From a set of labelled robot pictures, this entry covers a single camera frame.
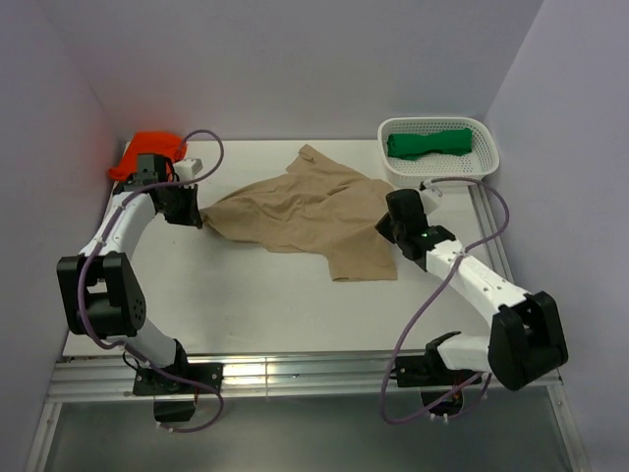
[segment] tan cloth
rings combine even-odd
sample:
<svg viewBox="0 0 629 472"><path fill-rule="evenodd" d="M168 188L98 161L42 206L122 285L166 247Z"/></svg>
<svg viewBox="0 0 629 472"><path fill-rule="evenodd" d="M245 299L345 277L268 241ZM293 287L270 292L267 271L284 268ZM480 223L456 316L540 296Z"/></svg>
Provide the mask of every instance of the tan cloth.
<svg viewBox="0 0 629 472"><path fill-rule="evenodd" d="M395 280L388 242L375 231L389 184L305 145L288 173L249 185L200 213L232 241L277 253L317 253L333 280Z"/></svg>

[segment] orange fabric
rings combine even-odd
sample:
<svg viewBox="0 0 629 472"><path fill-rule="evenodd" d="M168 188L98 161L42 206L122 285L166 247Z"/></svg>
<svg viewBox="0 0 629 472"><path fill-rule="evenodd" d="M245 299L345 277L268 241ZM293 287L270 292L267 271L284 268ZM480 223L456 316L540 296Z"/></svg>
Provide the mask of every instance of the orange fabric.
<svg viewBox="0 0 629 472"><path fill-rule="evenodd" d="M129 143L122 159L116 167L109 169L109 178L124 182L129 175L136 172L138 154L159 154L170 157L170 160L179 162L186 155L186 145L178 152L181 138L172 133L163 131L142 131L136 133Z"/></svg>

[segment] green cloth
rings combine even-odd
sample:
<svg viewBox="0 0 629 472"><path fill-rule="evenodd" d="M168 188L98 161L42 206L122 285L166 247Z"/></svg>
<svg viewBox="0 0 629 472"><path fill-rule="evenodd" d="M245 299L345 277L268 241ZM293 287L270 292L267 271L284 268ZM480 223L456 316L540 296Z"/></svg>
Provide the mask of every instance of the green cloth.
<svg viewBox="0 0 629 472"><path fill-rule="evenodd" d="M472 130L441 131L431 135L389 135L389 157L417 160L429 152L463 155L472 152Z"/></svg>

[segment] white basket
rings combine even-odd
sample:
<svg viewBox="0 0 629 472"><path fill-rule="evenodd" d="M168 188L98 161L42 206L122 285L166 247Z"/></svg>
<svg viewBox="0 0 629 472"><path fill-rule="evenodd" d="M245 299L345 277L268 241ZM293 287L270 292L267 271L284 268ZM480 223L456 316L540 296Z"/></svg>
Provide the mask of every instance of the white basket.
<svg viewBox="0 0 629 472"><path fill-rule="evenodd" d="M393 133L429 135L446 130L472 130L472 152L464 155L429 153L418 160L404 160L387 155L386 141ZM436 177L472 177L482 179L498 168L498 150L486 126L472 118L391 118L377 130L382 161L388 181L397 187L418 187Z"/></svg>

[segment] light purple wall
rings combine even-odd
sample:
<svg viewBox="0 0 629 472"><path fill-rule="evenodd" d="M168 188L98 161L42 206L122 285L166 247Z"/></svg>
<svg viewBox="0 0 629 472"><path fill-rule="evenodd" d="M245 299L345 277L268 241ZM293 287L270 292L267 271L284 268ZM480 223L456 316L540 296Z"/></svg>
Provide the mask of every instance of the light purple wall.
<svg viewBox="0 0 629 472"><path fill-rule="evenodd" d="M116 139L34 0L0 15L0 469L22 470L66 323L55 266L96 227Z"/></svg>
<svg viewBox="0 0 629 472"><path fill-rule="evenodd" d="M517 280L556 297L595 470L629 468L629 2L545 0L486 118Z"/></svg>
<svg viewBox="0 0 629 472"><path fill-rule="evenodd" d="M39 0L119 134L373 138L488 110L542 0Z"/></svg>

